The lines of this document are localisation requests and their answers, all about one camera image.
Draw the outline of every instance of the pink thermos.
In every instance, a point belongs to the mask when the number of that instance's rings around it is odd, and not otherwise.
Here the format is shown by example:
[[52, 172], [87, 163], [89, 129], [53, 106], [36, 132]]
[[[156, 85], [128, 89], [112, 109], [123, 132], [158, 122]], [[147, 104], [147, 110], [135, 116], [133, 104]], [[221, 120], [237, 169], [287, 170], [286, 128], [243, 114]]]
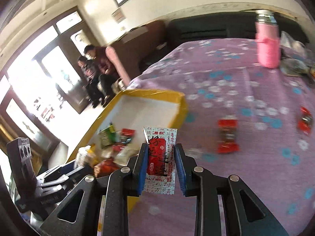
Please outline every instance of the pink thermos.
[[271, 11], [258, 10], [256, 42], [258, 62], [268, 68], [280, 64], [280, 38], [277, 22]]

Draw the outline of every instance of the floral tablecloth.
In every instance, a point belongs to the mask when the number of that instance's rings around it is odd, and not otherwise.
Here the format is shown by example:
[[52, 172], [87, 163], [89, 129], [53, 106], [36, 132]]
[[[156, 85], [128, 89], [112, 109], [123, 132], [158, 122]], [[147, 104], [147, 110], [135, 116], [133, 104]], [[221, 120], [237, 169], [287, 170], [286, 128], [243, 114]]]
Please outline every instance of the floral tablecloth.
[[[260, 66], [256, 53], [255, 40], [187, 42], [129, 88], [185, 93], [189, 113], [177, 143], [213, 174], [239, 175], [295, 236], [315, 212], [315, 130], [306, 136], [296, 128], [300, 106], [315, 115], [315, 95], [302, 79]], [[216, 153], [221, 118], [237, 118], [240, 152]], [[129, 217], [130, 235], [191, 236], [195, 205], [178, 181], [175, 195], [143, 193]]]

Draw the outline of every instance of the triangular cutout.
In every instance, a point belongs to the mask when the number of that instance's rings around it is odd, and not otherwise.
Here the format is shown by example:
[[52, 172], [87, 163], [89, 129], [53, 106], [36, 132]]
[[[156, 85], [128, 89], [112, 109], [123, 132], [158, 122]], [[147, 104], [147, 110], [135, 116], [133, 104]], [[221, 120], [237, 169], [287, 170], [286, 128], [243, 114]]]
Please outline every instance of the triangular cutout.
[[69, 203], [61, 210], [57, 217], [70, 223], [74, 223], [77, 219], [83, 194], [84, 191], [79, 190]]
[[246, 219], [248, 222], [254, 222], [265, 218], [266, 215], [259, 209], [259, 207], [253, 202], [253, 200], [244, 190], [240, 190], [239, 194], [242, 199]]

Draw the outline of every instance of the red and white candy wrapper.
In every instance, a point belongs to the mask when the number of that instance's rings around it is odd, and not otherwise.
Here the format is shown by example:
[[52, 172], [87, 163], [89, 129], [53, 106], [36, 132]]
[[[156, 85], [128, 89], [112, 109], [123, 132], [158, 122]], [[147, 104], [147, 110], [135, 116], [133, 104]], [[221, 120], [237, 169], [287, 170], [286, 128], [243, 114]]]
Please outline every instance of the red and white candy wrapper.
[[174, 194], [174, 146], [177, 129], [143, 128], [149, 144], [148, 169], [144, 191], [156, 194]]

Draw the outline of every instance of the seated person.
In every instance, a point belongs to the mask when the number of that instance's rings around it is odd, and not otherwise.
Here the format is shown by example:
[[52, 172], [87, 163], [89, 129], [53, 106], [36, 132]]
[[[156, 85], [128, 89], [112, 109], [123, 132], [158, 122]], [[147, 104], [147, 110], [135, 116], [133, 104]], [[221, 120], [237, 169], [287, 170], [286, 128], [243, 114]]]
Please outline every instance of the seated person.
[[97, 107], [100, 103], [100, 98], [102, 99], [101, 104], [105, 103], [104, 94], [97, 88], [98, 74], [95, 73], [92, 63], [84, 56], [78, 58], [78, 65], [82, 69], [84, 75], [88, 78], [89, 83], [85, 86], [86, 91], [90, 97], [89, 102], [93, 103], [93, 107]]
[[84, 49], [84, 53], [98, 65], [100, 84], [102, 85], [103, 91], [109, 96], [108, 101], [110, 101], [115, 96], [111, 86], [119, 79], [119, 75], [114, 64], [106, 56], [105, 49], [105, 47], [87, 45]]

